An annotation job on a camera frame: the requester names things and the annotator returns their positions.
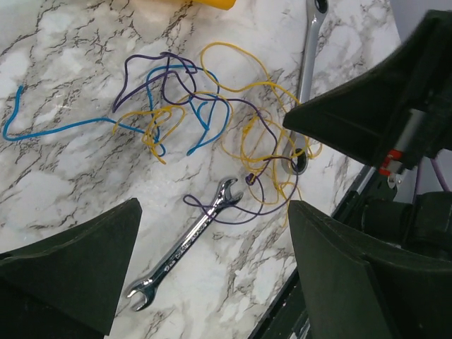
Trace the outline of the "yellow plastic bin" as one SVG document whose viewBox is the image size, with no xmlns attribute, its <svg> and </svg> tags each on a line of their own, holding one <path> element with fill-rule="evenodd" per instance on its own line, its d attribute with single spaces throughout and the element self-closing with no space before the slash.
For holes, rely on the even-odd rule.
<svg viewBox="0 0 452 339">
<path fill-rule="evenodd" d="M 194 1 L 199 4 L 203 4 L 224 11 L 230 10 L 236 3 L 236 0 L 194 0 Z"/>
</svg>

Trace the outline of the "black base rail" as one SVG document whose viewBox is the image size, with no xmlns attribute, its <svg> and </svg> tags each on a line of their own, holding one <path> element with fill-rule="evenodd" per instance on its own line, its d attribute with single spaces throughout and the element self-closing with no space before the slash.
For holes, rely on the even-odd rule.
<svg viewBox="0 0 452 339">
<path fill-rule="evenodd" d="M 380 241 L 352 226 L 367 191 L 386 178 L 365 167 L 332 216 L 292 201 L 295 271 L 251 338 L 391 338 L 396 335 L 367 252 Z"/>
</svg>

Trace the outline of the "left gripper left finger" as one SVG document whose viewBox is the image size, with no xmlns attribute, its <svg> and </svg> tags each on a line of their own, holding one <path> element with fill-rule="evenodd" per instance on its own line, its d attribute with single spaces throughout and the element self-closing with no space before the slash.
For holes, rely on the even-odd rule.
<svg viewBox="0 0 452 339">
<path fill-rule="evenodd" d="M 2 338 L 110 334 L 141 221 L 131 198 L 33 244 L 1 254 Z"/>
</svg>

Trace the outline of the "ratchet wrench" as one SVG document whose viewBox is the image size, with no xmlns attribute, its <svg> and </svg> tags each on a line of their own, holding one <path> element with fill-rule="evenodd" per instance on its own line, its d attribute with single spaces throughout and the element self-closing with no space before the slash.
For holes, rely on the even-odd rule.
<svg viewBox="0 0 452 339">
<path fill-rule="evenodd" d="M 306 1 L 306 10 L 307 33 L 297 91 L 297 99 L 301 103 L 308 101 L 310 98 L 319 31 L 328 13 L 329 4 L 327 0 Z M 289 139 L 283 150 L 283 156 L 286 158 L 294 156 L 294 158 L 282 160 L 282 168 L 288 174 L 301 174 L 305 171 L 308 163 L 307 146 L 308 142 L 302 134 L 294 131 L 290 132 Z"/>
</svg>

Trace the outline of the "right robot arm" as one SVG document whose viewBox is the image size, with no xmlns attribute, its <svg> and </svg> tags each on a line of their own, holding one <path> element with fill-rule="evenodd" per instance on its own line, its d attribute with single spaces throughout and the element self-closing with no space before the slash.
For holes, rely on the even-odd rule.
<svg viewBox="0 0 452 339">
<path fill-rule="evenodd" d="M 283 125 L 386 177 L 450 149 L 451 12 L 427 11 L 380 64 L 292 109 Z M 359 214 L 361 230 L 371 236 L 420 254 L 451 252 L 449 193 L 413 203 L 373 199 Z"/>
</svg>

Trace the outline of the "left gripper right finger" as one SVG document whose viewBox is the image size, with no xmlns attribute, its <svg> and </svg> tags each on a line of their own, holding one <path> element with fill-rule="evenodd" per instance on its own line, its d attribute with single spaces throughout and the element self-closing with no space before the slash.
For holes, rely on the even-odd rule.
<svg viewBox="0 0 452 339">
<path fill-rule="evenodd" d="M 289 204 L 295 257 L 315 338 L 450 338 L 451 262 L 401 249 Z"/>
</svg>

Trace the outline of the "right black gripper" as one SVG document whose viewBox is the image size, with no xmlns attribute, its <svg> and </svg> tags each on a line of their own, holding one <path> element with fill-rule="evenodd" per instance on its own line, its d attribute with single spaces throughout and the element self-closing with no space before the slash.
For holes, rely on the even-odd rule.
<svg viewBox="0 0 452 339">
<path fill-rule="evenodd" d="M 295 107 L 283 126 L 380 170 L 451 149 L 451 12 L 427 11 L 373 69 Z"/>
</svg>

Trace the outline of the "small open-end wrench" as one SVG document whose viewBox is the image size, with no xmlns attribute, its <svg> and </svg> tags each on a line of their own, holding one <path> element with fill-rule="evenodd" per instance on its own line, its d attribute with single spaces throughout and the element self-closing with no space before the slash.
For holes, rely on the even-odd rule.
<svg viewBox="0 0 452 339">
<path fill-rule="evenodd" d="M 242 192 L 231 192 L 231 187 L 238 181 L 236 177 L 226 177 L 219 184 L 210 204 L 202 206 L 202 214 L 188 227 L 185 233 L 178 238 L 170 250 L 158 261 L 149 273 L 136 280 L 126 291 L 126 298 L 131 299 L 137 295 L 141 298 L 132 306 L 135 312 L 149 307 L 156 296 L 160 283 L 169 272 L 181 261 L 186 252 L 195 241 L 203 234 L 214 219 L 225 209 L 234 207 L 241 201 Z"/>
</svg>

